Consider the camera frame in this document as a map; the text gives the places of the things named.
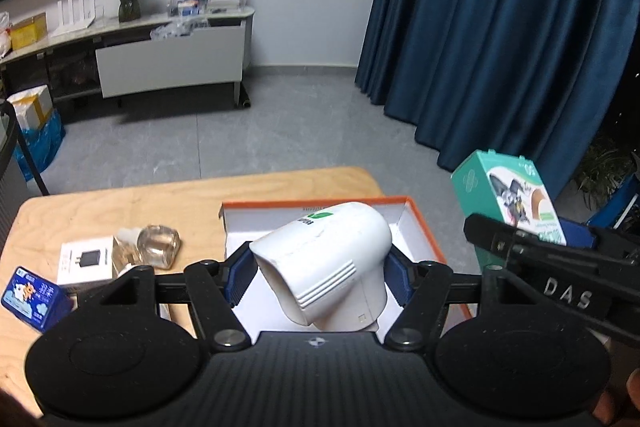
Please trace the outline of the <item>right hand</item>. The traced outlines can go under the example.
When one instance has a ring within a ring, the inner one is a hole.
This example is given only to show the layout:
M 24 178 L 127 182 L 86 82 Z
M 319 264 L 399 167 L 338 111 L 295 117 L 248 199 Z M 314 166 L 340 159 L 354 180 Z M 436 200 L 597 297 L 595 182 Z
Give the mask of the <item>right hand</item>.
M 605 391 L 600 396 L 593 416 L 605 426 L 638 426 L 640 407 L 639 369 L 635 369 L 626 381 L 627 396 L 623 399 Z

